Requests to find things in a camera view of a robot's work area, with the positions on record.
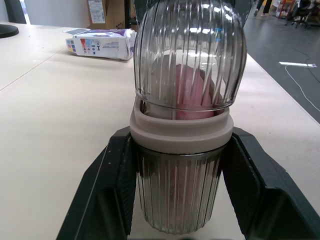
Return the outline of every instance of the cardboard box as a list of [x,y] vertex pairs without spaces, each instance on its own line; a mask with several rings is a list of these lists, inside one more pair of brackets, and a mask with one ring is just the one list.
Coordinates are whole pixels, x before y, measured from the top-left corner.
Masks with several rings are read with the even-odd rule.
[[85,29],[65,31],[68,50],[78,56],[129,60],[134,54],[136,32],[132,29]]
[[87,0],[91,29],[124,29],[123,0]]

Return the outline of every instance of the white cable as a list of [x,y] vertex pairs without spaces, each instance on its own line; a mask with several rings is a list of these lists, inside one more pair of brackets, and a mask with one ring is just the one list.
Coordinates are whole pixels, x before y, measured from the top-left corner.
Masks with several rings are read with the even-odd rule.
[[[290,78],[295,82],[295,84],[297,84],[297,86],[300,88],[300,90],[301,90],[304,98],[305,98],[318,112],[320,112],[320,109],[317,108],[317,107],[312,103],[312,101],[310,101],[310,100],[306,97],[306,95],[305,95],[304,91],[302,90],[301,86],[299,85],[299,83],[297,83],[297,81],[296,81],[296,80],[291,76],[291,74],[288,72],[288,70],[287,70],[287,67],[288,67],[288,66],[289,66],[289,65],[286,65],[286,66],[284,67],[286,73],[287,73],[287,74],[290,76]],[[312,68],[314,68],[314,67],[312,67],[312,66],[299,66],[299,67],[300,67],[300,68],[307,68],[307,69],[312,69]]]

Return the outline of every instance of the table surface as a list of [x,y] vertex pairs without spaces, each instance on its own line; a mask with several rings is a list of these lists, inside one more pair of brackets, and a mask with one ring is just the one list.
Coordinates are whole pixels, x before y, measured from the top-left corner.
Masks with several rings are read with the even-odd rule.
[[[0,39],[0,239],[54,240],[85,170],[129,125],[133,60],[74,56],[68,28],[14,25]],[[320,126],[250,56],[230,114],[320,214]],[[136,194],[129,238],[181,237],[152,229]],[[222,179],[211,220],[189,237],[244,239]]]

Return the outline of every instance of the white label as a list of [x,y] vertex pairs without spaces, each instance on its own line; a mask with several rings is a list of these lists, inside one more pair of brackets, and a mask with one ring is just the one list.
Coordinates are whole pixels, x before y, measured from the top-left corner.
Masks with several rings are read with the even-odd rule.
[[91,20],[93,24],[104,24],[105,14],[104,7],[102,6],[102,0],[89,0],[89,9],[91,14]]

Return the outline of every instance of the wall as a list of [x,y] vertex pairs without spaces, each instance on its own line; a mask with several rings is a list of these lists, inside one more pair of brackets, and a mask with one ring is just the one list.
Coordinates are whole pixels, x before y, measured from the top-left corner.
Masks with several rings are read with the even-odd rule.
[[31,24],[73,28],[90,25],[87,0],[24,0],[24,3]]
[[8,22],[5,0],[0,0],[0,22]]

